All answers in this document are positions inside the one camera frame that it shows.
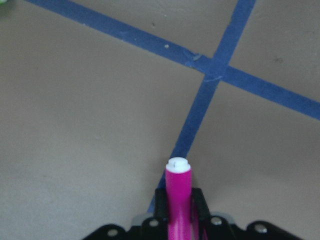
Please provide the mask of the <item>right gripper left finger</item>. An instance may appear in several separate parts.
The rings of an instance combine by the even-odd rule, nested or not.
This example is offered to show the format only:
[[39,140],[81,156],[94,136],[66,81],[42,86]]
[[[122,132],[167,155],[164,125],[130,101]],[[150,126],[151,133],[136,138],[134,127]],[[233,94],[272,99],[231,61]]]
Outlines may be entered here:
[[153,216],[161,221],[168,222],[169,220],[168,200],[165,188],[157,188],[154,192]]

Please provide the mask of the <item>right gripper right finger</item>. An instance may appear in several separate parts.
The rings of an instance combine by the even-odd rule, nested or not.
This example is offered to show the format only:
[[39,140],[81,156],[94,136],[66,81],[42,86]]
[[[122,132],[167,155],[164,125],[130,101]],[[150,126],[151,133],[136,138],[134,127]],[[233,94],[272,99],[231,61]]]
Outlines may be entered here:
[[203,191],[193,187],[191,191],[191,220],[198,223],[207,220],[211,216]]

